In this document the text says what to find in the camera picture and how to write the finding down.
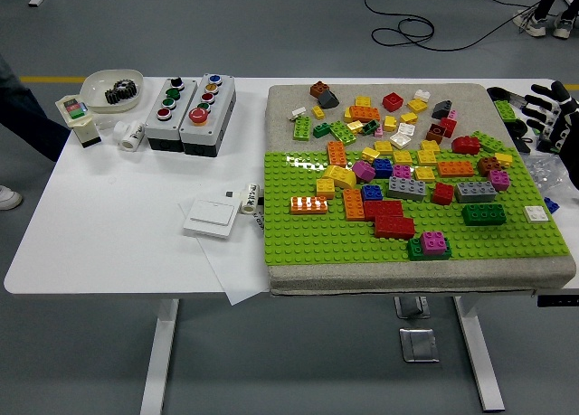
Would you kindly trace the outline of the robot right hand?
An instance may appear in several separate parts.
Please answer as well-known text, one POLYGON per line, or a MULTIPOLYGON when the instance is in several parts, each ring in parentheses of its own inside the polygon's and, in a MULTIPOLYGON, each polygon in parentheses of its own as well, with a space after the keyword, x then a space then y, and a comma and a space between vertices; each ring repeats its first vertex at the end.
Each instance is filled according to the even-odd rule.
POLYGON ((539 132, 536 149, 558 154, 578 188, 578 102, 558 80, 550 87, 533 84, 531 90, 522 113, 527 125, 539 132))

